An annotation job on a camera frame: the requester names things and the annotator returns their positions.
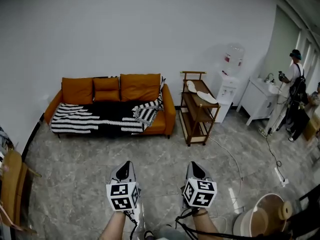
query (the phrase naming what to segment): grey marble floor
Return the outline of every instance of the grey marble floor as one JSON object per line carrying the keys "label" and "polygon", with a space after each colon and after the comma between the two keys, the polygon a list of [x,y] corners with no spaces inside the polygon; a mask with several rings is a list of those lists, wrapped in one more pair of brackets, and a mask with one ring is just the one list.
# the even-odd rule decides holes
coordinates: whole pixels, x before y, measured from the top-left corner
{"label": "grey marble floor", "polygon": [[[291,143],[284,128],[268,138],[272,151],[282,161],[280,170],[289,180],[283,187],[266,140],[257,131],[262,122],[246,126],[247,119],[243,111],[231,110],[211,132],[211,137],[229,149],[238,161],[243,178],[240,195],[238,168],[228,152],[211,139],[205,146],[187,147],[178,117],[170,139],[164,136],[58,139],[43,123],[25,161],[42,174],[42,178],[33,179],[28,213],[28,223],[38,234],[19,233],[17,238],[97,239],[113,213],[105,184],[111,170],[127,160],[133,162],[142,188],[136,212],[139,227],[134,239],[142,239],[144,230],[157,232],[161,225],[174,224],[182,211],[180,187],[190,161],[207,168],[217,182],[218,194],[209,214],[221,232],[232,233],[237,215],[266,193],[277,193],[292,201],[298,211],[297,199],[316,185],[313,161],[320,156],[316,141],[306,143],[301,137]],[[124,239],[129,239],[132,228],[127,220]]]}

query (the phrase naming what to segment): black pants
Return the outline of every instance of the black pants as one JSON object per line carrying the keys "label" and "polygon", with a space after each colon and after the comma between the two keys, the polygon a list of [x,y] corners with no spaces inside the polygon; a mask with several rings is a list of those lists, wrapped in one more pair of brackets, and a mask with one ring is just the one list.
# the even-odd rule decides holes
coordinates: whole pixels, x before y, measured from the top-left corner
{"label": "black pants", "polygon": [[297,117],[297,113],[299,112],[298,109],[299,103],[292,102],[291,106],[286,109],[285,117],[282,119],[281,123],[279,124],[276,130],[279,131],[284,124],[290,125],[292,121],[294,121]]}
{"label": "black pants", "polygon": [[306,114],[304,109],[300,109],[294,119],[293,126],[290,128],[291,132],[293,134],[292,138],[293,140],[298,139],[300,134],[303,132],[303,130],[306,128],[310,118]]}

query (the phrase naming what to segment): sofa cushion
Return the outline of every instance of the sofa cushion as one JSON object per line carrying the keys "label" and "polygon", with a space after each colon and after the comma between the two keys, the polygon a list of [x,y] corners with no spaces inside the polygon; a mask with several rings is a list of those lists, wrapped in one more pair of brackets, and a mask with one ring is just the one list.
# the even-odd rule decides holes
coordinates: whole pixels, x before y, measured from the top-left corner
{"label": "sofa cushion", "polygon": [[147,127],[144,134],[163,134],[166,129],[166,118],[163,111],[158,111],[150,127]]}
{"label": "sofa cushion", "polygon": [[121,100],[151,102],[158,98],[160,74],[121,74]]}
{"label": "sofa cushion", "polygon": [[62,78],[63,102],[75,105],[92,104],[92,78]]}
{"label": "sofa cushion", "polygon": [[94,101],[95,102],[119,102],[119,79],[111,78],[94,78]]}
{"label": "sofa cushion", "polygon": [[119,78],[110,77],[110,78],[94,78],[93,79],[94,89],[96,91],[113,91],[119,90]]}
{"label": "sofa cushion", "polygon": [[119,102],[119,90],[96,90],[94,102]]}

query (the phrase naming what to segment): black backpack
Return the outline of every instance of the black backpack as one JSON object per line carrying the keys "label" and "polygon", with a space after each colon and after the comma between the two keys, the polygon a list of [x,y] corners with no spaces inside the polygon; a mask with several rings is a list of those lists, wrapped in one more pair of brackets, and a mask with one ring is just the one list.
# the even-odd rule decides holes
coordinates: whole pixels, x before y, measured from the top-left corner
{"label": "black backpack", "polygon": [[305,70],[303,70],[301,75],[300,67],[297,63],[294,63],[298,69],[300,76],[296,78],[293,85],[290,87],[290,97],[292,101],[301,102],[304,101],[304,97],[306,96],[306,79],[305,79]]}

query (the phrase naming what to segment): white shoe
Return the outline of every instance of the white shoe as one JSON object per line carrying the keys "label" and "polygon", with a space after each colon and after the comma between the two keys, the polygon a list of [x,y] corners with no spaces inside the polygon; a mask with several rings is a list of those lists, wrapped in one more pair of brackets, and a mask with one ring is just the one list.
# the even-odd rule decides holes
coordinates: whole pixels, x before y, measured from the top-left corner
{"label": "white shoe", "polygon": [[192,84],[188,85],[188,90],[191,93],[195,93],[195,94],[197,93],[196,87],[194,85],[192,85]]}
{"label": "white shoe", "polygon": [[211,104],[217,104],[217,100],[211,96],[210,93],[204,93],[202,91],[197,91],[196,94],[203,100],[205,100],[206,102],[209,102]]}
{"label": "white shoe", "polygon": [[194,82],[192,82],[192,81],[190,81],[190,80],[188,80],[188,81],[186,81],[186,85],[187,86],[195,86],[195,84],[194,84]]}

